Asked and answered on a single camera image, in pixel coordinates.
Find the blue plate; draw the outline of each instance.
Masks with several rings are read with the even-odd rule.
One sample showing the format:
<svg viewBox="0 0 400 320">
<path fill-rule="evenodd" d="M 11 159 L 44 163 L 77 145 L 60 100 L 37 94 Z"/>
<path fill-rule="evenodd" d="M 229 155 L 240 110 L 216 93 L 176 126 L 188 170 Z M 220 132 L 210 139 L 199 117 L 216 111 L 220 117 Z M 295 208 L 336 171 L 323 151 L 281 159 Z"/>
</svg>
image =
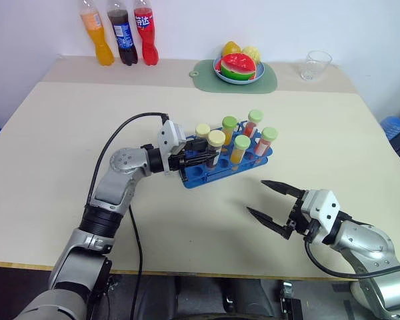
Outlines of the blue plate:
<svg viewBox="0 0 400 320">
<path fill-rule="evenodd" d="M 216 71 L 215 66 L 219 62 L 219 60 L 221 60 L 221 58 L 217 58 L 213 62 L 212 68 L 213 68 L 214 72 L 216 73 L 216 75 L 219 78 L 221 78 L 225 82 L 232 83 L 234 85 L 248 85 L 252 82 L 255 82 L 263 76 L 264 71 L 265 71 L 264 64 L 262 64 L 262 62 L 260 62 L 259 64 L 256 65 L 256 78 L 254 78 L 252 80 L 232 80 L 230 78 L 224 77 L 222 74 L 220 74 L 218 71 Z"/>
</svg>

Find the beige table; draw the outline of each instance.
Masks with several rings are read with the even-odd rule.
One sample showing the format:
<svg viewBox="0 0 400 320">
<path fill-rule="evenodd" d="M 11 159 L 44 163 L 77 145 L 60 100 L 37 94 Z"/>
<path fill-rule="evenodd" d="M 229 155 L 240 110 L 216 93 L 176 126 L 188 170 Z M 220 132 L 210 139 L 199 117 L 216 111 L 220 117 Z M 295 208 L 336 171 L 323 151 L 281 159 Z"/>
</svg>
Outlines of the beige table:
<svg viewBox="0 0 400 320">
<path fill-rule="evenodd" d="M 400 159 L 337 68 L 328 70 L 326 81 L 305 83 L 292 65 L 271 64 L 278 90 L 240 95 L 193 88 L 187 74 L 194 64 L 164 60 L 157 68 L 102 68 L 83 57 L 56 63 L 0 134 L 1 266 L 55 264 L 80 222 L 97 156 L 124 119 L 164 111 L 188 134 L 198 122 L 218 126 L 225 115 L 244 119 L 252 108 L 264 111 L 262 125 L 280 132 L 267 165 L 195 189 L 184 188 L 177 173 L 154 174 L 138 184 L 133 210 L 146 272 L 326 277 L 308 260 L 300 236 L 284 240 L 245 210 L 248 205 L 286 221 L 294 198 L 266 188 L 261 179 L 334 190 L 342 210 L 389 234 L 400 260 Z M 154 118 L 130 124 L 99 175 L 112 152 L 156 143 L 158 129 Z M 351 271 L 326 246 L 313 250 L 330 268 Z M 137 269 L 128 217 L 110 258 L 116 272 Z"/>
</svg>

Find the white wall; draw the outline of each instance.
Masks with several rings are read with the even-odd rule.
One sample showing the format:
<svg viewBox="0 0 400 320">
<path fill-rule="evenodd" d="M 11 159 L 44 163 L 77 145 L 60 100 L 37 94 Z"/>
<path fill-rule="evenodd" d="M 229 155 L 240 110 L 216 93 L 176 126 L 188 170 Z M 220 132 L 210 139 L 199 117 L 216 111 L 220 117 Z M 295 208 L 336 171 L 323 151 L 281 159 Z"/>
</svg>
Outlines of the white wall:
<svg viewBox="0 0 400 320">
<path fill-rule="evenodd" d="M 400 115 L 400 0 L 153 1 L 162 58 L 214 58 L 228 40 L 258 46 L 264 61 L 299 60 L 322 49 L 350 76 L 378 120 Z M 106 1 L 95 2 L 118 55 Z M 140 52 L 133 19 L 131 24 Z M 94 54 L 77 0 L 0 1 L 0 125 L 57 54 Z"/>
</svg>

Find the blue crate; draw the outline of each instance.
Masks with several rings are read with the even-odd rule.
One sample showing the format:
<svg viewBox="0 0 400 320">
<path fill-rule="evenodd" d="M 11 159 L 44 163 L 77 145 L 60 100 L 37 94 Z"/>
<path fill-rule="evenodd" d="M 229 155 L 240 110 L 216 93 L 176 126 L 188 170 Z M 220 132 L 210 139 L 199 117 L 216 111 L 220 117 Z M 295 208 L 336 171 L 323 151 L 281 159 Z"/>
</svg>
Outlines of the blue crate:
<svg viewBox="0 0 400 320">
<path fill-rule="evenodd" d="M 260 165 L 264 165 L 268 162 L 268 157 L 273 154 L 272 148 L 269 148 L 267 154 L 262 157 L 258 157 L 254 153 L 254 149 L 257 145 L 255 140 L 261 138 L 261 134 L 258 131 L 256 131 L 254 137 L 251 139 L 251 145 L 246 150 L 243 160 L 237 165 L 234 165 L 230 162 L 229 158 L 231 156 L 231 152 L 233 152 L 234 139 L 236 138 L 236 136 L 240 135 L 243 132 L 244 124 L 246 122 L 247 121 L 238 123 L 237 131 L 233 133 L 231 143 L 228 146 L 223 147 L 222 152 L 219 155 L 216 169 L 214 169 L 213 171 L 208 171 L 206 165 L 202 164 L 202 165 L 194 165 L 192 167 L 187 167 L 184 168 L 184 170 L 179 171 L 182 182 L 186 188 L 188 189 L 195 188 L 198 187 L 199 185 L 204 185 L 206 183 L 222 179 L 230 175 L 235 175 L 237 173 L 259 167 Z M 185 154 L 186 157 L 189 159 L 190 157 L 195 156 L 197 152 L 186 151 Z"/>
</svg>

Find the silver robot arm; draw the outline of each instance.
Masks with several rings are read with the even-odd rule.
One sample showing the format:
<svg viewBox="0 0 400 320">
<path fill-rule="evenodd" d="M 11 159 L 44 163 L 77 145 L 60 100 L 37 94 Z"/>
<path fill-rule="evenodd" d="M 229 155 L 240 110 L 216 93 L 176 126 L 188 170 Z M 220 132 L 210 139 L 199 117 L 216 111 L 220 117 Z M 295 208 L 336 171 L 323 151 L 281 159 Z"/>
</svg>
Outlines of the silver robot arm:
<svg viewBox="0 0 400 320">
<path fill-rule="evenodd" d="M 17 320 L 86 319 L 89 306 L 98 302 L 107 288 L 112 263 L 104 255 L 114 245 L 136 184 L 153 172 L 178 170 L 186 164 L 182 151 L 186 139 L 181 126 L 167 120 L 158 138 L 158 149 L 146 145 L 120 149 L 112 155 L 108 172 L 86 206 L 80 226 L 58 258 L 49 278 L 49 290 L 34 298 Z M 206 149 L 205 141 L 200 144 Z"/>
<path fill-rule="evenodd" d="M 373 276 L 400 266 L 394 245 L 386 233 L 352 220 L 340 211 L 330 190 L 305 191 L 276 181 L 262 183 L 277 192 L 296 197 L 297 201 L 284 226 L 274 223 L 268 215 L 248 208 L 259 222 L 286 239 L 293 231 L 302 234 L 307 254 L 316 266 L 336 277 L 359 279 L 352 282 L 351 292 L 360 304 L 380 319 L 400 319 L 400 271 Z M 309 250 L 310 243 L 323 243 L 340 252 L 354 268 L 355 275 L 331 271 L 320 265 Z"/>
</svg>

